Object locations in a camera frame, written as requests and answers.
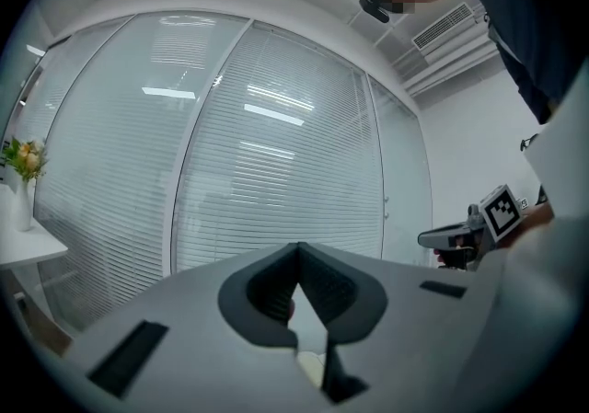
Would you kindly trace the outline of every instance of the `dark clothing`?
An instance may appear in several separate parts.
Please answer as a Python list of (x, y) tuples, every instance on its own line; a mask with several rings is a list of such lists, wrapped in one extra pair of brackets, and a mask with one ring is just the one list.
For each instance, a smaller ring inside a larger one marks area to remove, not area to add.
[(544, 188), (542, 186), (540, 186), (540, 190), (537, 193), (536, 205), (540, 205), (541, 203), (545, 203), (548, 201), (549, 201), (549, 196), (547, 196), (546, 192), (544, 192)]
[(498, 46), (507, 71), (540, 123), (559, 104), (589, 53), (584, 0), (480, 0), (514, 57)]

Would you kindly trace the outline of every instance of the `black sleeve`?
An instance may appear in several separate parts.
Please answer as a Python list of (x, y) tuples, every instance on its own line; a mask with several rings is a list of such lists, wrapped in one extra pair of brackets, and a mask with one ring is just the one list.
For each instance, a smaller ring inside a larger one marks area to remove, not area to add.
[(497, 50), (505, 64), (505, 68), (517, 84), (519, 94), (524, 98), (525, 103), (536, 116), (540, 124), (546, 123), (550, 119), (549, 98), (534, 86), (532, 79), (525, 67), (507, 53), (501, 45), (497, 45)]
[(537, 194), (536, 205), (540, 205), (541, 203), (548, 202), (548, 201), (549, 201), (549, 196), (547, 196), (546, 192), (544, 192), (544, 188), (542, 186), (540, 186), (540, 191)]

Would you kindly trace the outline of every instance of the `white wall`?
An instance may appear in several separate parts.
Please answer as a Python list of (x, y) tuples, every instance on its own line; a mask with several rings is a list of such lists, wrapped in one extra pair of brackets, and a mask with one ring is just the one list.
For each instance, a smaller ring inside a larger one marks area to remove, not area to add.
[(252, 17), (306, 37), (365, 70), (419, 115), (382, 53), (337, 18), (301, 0), (100, 0), (57, 38), (116, 17), (181, 9)]
[(501, 184), (536, 203), (540, 183), (519, 144), (541, 126), (506, 71), (424, 109), (422, 127), (434, 227), (466, 220), (468, 205)]

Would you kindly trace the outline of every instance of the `air conditioning vent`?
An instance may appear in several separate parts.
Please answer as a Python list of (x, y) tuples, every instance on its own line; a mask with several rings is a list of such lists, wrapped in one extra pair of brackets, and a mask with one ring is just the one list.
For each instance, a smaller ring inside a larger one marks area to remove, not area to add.
[(464, 21), (473, 17), (473, 12), (467, 3), (462, 3), (452, 9), (445, 16), (440, 17), (431, 26), (417, 34), (411, 41), (419, 51), (430, 46), (445, 33), (462, 24)]

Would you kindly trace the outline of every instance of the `black device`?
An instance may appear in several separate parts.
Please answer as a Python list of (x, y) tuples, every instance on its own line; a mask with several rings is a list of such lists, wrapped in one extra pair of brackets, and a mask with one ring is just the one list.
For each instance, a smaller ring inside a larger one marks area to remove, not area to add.
[(386, 24), (390, 20), (387, 11), (385, 11), (385, 9), (383, 9), (375, 0), (360, 0), (360, 6), (364, 12), (380, 20), (383, 24)]

